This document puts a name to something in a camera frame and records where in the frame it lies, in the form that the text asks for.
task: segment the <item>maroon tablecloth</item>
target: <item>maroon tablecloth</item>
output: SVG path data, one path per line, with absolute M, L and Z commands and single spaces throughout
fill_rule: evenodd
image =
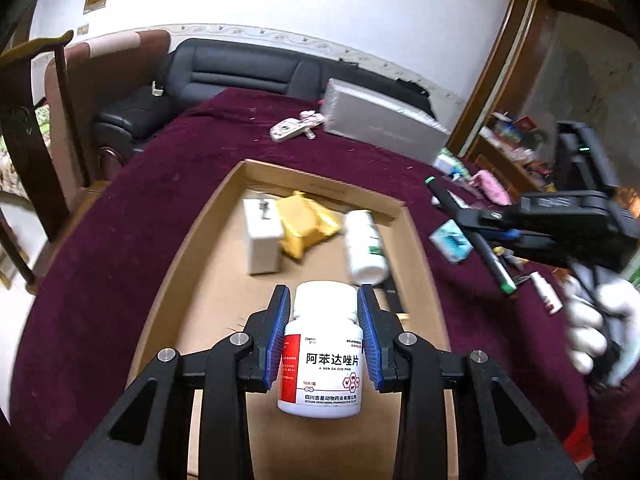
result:
M 10 401 L 18 438 L 50 478 L 60 476 L 121 394 L 169 264 L 207 199 L 245 158 L 405 201 L 452 348 L 484 349 L 497 359 L 561 438 L 586 412 L 584 384 L 564 354 L 562 315 L 549 317 L 530 283 L 507 298 L 476 254 L 454 266 L 430 243 L 429 235 L 447 220 L 431 206 L 424 185 L 436 170 L 328 134 L 270 140 L 271 126 L 312 108 L 302 100 L 235 89 L 201 104 L 131 161 L 63 246 L 26 323 Z M 542 273 L 552 281 L 548 270 Z

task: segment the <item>hand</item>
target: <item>hand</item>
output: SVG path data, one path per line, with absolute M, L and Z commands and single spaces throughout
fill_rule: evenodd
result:
M 604 320 L 572 276 L 564 291 L 569 298 L 565 305 L 569 359 L 578 373 L 588 375 L 593 370 L 593 358 L 607 349 L 607 341 L 598 331 Z M 606 284 L 596 288 L 596 296 L 606 314 L 622 320 L 620 359 L 607 378 L 607 385 L 616 387 L 636 367 L 640 358 L 640 293 L 627 280 L 612 276 Z

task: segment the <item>person's arm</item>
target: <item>person's arm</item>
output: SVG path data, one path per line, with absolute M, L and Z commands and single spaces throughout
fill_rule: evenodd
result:
M 576 282 L 570 283 L 567 292 L 568 355 L 574 368 L 588 375 L 593 357 L 606 349 L 606 340 L 598 331 L 603 319 Z M 620 360 L 607 384 L 589 387 L 595 464 L 587 469 L 585 478 L 640 479 L 640 293 L 617 276 L 596 293 L 603 310 L 622 319 L 625 333 Z

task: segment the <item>gray foam box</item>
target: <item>gray foam box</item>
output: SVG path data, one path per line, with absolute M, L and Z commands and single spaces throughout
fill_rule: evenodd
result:
M 324 130 L 433 164 L 449 132 L 428 113 L 373 90 L 329 79 Z

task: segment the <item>pill bottle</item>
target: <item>pill bottle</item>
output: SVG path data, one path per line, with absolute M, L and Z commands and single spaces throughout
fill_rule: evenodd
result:
M 360 412 L 362 329 L 356 289 L 306 282 L 285 328 L 278 407 L 292 415 L 342 418 Z
M 342 221 L 351 281 L 356 285 L 379 285 L 389 276 L 382 240 L 371 213 L 348 212 Z

